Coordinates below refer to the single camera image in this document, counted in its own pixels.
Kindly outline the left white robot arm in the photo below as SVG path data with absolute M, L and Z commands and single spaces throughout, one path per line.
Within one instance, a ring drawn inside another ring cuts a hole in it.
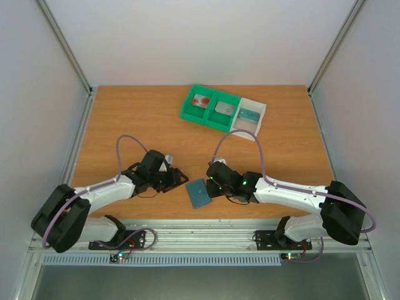
M 98 209 L 120 200 L 140 196 L 149 188 L 166 193 L 189 181 L 173 157 L 149 150 L 116 177 L 87 187 L 57 186 L 31 221 L 32 230 L 42 237 L 47 248 L 57 253 L 76 243 L 96 243 L 102 249 L 122 249 L 135 235 L 111 215 L 91 218 Z

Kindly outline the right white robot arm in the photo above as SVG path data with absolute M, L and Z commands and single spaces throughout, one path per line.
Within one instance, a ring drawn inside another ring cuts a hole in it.
M 264 178 L 259 172 L 239 174 L 221 161 L 209 165 L 206 189 L 211 198 L 225 196 L 241 204 L 278 204 L 302 211 L 303 217 L 283 217 L 274 233 L 282 248 L 309 238 L 329 236 L 355 246 L 365 217 L 364 204 L 341 182 L 304 186 Z

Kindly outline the blue card holder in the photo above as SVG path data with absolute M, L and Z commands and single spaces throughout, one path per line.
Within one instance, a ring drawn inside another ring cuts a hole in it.
M 199 209 L 212 203 L 204 179 L 197 179 L 187 183 L 186 190 L 194 209 Z

